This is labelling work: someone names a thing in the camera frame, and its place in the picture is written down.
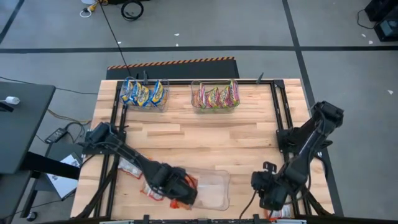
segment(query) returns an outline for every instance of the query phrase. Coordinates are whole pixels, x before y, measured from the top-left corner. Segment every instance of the butcher block tabletop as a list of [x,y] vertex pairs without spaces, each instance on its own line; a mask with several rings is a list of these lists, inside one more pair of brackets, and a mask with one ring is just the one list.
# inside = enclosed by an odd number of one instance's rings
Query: butcher block tabletop
[[[101,82],[92,128],[111,119],[117,82]],[[299,79],[285,79],[284,83],[294,126],[301,126],[309,119],[301,82]],[[278,89],[277,94],[283,108]],[[171,209],[169,199],[158,202],[140,193],[144,178],[137,180],[118,171],[111,218],[142,220],[144,215],[150,215],[150,219],[238,218],[253,195],[250,185],[253,171],[262,170],[264,161],[276,164],[278,169],[284,163],[275,136],[278,127],[270,85],[242,84],[239,85],[239,95],[241,103],[233,113],[196,114],[190,101],[190,85],[170,85],[169,108],[165,113],[128,110],[126,115],[126,143],[146,157],[171,166],[228,171],[231,180],[227,210]],[[121,117],[121,106],[118,108],[116,124]],[[281,112],[287,128],[283,110]],[[97,155],[82,167],[71,217],[83,210],[98,189],[102,163],[103,156]],[[312,161],[311,172],[311,193],[333,213],[320,161]],[[105,214],[107,200],[108,191],[104,193],[101,215]],[[252,218],[255,213],[264,218],[258,196],[243,218]]]

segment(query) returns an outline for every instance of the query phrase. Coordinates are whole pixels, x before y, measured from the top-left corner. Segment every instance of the clear plastic container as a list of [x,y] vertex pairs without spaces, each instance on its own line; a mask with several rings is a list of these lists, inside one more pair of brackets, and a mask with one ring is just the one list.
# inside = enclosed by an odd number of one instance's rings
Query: clear plastic container
[[156,81],[157,80],[147,80],[147,84],[145,85],[143,80],[136,80],[133,77],[127,77],[123,81],[123,85],[120,91],[119,102],[121,102],[122,104],[129,105],[128,107],[129,110],[145,111],[145,112],[166,112],[167,108],[169,107],[169,97],[170,97],[170,88],[169,88],[170,82],[167,79],[159,80],[163,86],[164,99],[158,105],[149,102],[146,106],[137,106],[134,105],[131,101],[123,99],[123,96],[128,95],[129,91],[132,90],[135,82],[139,82],[141,85],[150,89],[152,94],[152,92],[154,91]]
[[225,170],[183,167],[198,180],[198,195],[192,207],[225,211],[229,207],[228,187],[231,179]]
[[[218,88],[219,93],[221,93],[227,86],[230,86],[231,82],[236,85],[236,94],[238,96],[237,102],[232,103],[231,106],[228,106],[227,108],[217,106],[216,108],[211,108],[208,105],[206,105],[204,108],[202,108],[200,105],[198,105],[198,101],[196,100],[198,94],[200,94],[200,88],[201,84],[204,85],[205,87],[205,92],[208,92],[214,88]],[[193,110],[196,113],[232,113],[235,109],[240,104],[240,97],[239,97],[239,87],[238,83],[236,80],[226,80],[226,81],[215,81],[215,82],[201,82],[199,80],[194,80],[191,83],[191,104],[193,107]]]

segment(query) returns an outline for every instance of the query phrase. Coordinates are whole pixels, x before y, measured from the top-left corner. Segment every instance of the yellow and black caution stripe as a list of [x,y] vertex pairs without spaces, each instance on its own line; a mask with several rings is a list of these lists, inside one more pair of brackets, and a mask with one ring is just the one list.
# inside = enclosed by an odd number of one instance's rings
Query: yellow and black caution stripe
[[[191,60],[175,60],[169,62],[151,62],[151,63],[137,63],[128,65],[129,68],[136,68],[136,67],[145,67],[145,66],[154,66],[154,65],[175,65],[180,63],[193,63],[193,62],[212,62],[218,60],[234,60],[235,57],[218,57],[218,58],[201,58],[201,59],[191,59]],[[119,68],[126,68],[125,65],[112,65],[108,67],[110,69],[119,69]]]

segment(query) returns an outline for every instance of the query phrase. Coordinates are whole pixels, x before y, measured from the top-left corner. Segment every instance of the plastic tray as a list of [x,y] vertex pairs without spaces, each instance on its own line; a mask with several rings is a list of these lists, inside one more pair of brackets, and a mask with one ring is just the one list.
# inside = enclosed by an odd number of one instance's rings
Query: plastic tray
[[[232,80],[235,85],[237,86],[238,89],[238,96],[239,95],[239,86],[236,80]],[[231,80],[226,80],[226,81],[217,81],[217,82],[201,82],[199,80],[194,80],[191,83],[191,104],[193,107],[193,110],[196,113],[232,113],[235,109],[235,107],[237,107],[240,104],[240,97],[238,102],[230,107],[230,108],[201,108],[201,107],[197,107],[194,104],[194,99],[193,97],[195,96],[195,92],[198,91],[200,89],[200,84],[203,84],[205,86],[205,91],[209,91],[215,87],[218,87],[219,91],[223,90],[226,86],[228,86],[231,83]]]
[[[148,84],[145,85],[143,80],[136,80],[132,77],[127,77],[124,82],[123,82],[123,86],[122,89],[120,91],[120,97],[122,97],[123,95],[126,94],[127,92],[127,83],[130,83],[130,85],[134,86],[134,82],[137,81],[139,82],[141,85],[144,85],[145,87],[149,88],[151,91],[154,90],[154,86],[155,86],[155,82],[156,81],[152,81],[149,80],[147,81]],[[170,97],[170,82],[167,79],[163,79],[160,80],[160,83],[163,85],[163,90],[165,91],[165,96],[164,99],[162,100],[161,103],[159,103],[158,105],[154,105],[152,102],[149,102],[146,106],[136,106],[133,105],[131,102],[123,102],[122,99],[119,100],[119,102],[121,102],[122,104],[127,104],[128,109],[129,110],[135,110],[135,111],[144,111],[144,112],[166,112],[167,108],[169,107],[169,97]]]
[[229,207],[228,187],[231,179],[225,170],[183,167],[198,180],[198,195],[192,207],[225,211]]

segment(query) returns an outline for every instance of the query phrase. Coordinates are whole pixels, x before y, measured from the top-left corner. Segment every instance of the black metal frame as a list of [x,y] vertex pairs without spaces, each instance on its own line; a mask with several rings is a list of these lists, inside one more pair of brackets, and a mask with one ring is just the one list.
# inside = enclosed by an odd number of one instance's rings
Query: black metal frame
[[[279,101],[278,101],[278,96],[277,96],[277,88],[280,90],[281,96],[282,96],[282,102],[284,105],[284,111],[286,115],[286,120],[287,120],[287,126],[288,128],[293,127],[293,121],[292,117],[290,114],[290,109],[289,109],[289,104],[287,101],[287,94],[285,90],[285,85],[283,80],[236,80],[239,85],[269,85],[271,88],[271,94],[272,94],[272,100],[274,102],[274,109],[275,109],[275,115],[276,115],[276,120],[277,120],[277,125],[278,125],[278,130],[281,131],[284,130],[283,122],[282,122],[282,115],[280,112],[280,107],[279,107]],[[170,80],[171,85],[190,85],[191,80]],[[154,81],[148,80],[149,84],[154,84]],[[112,110],[112,115],[111,115],[111,124],[114,125],[115,120],[116,120],[116,115],[118,112],[118,104],[119,104],[119,94],[121,90],[121,86],[123,84],[123,81],[118,81],[117,87],[116,87],[116,92],[114,96],[114,105],[113,105],[113,110]],[[122,108],[122,115],[121,115],[121,120],[119,124],[119,130],[121,130],[121,133],[124,135],[124,139],[126,139],[126,132],[124,131],[125,128],[125,122],[126,122],[126,113],[127,112],[127,106],[123,106]],[[105,152],[102,151],[101,154],[104,154],[104,162],[101,170],[101,176],[100,176],[100,182],[99,185],[101,185],[106,177],[107,171],[108,171],[108,163],[109,163],[109,155],[112,154],[112,152]],[[284,161],[287,161],[289,159],[289,153],[284,152]],[[116,162],[114,163],[114,166],[118,165],[118,160],[119,156],[115,156],[114,159]],[[112,208],[113,208],[113,199],[114,199],[114,192],[116,190],[116,178],[117,175],[114,176],[114,179],[111,181],[111,185],[109,188],[109,196],[108,196],[108,202],[107,202],[107,207],[106,207],[106,216],[111,217],[112,214]],[[307,215],[311,215],[311,208],[310,204],[307,200],[304,200],[304,207],[305,207],[305,213]],[[100,210],[101,210],[101,200],[98,202],[94,212],[94,217],[99,217],[100,216]],[[294,215],[297,217],[300,215],[300,209],[298,203],[293,203],[293,210],[294,210]],[[146,220],[149,221],[149,216],[144,215],[144,219],[142,223],[147,223],[145,222]],[[230,222],[234,221],[235,219],[229,219],[229,220],[213,220],[217,222]],[[163,220],[168,223],[190,223],[192,220]],[[241,222],[248,222],[248,223],[268,223],[268,220],[265,219],[260,219],[258,214],[253,215],[253,220],[247,220],[247,221],[241,221]]]

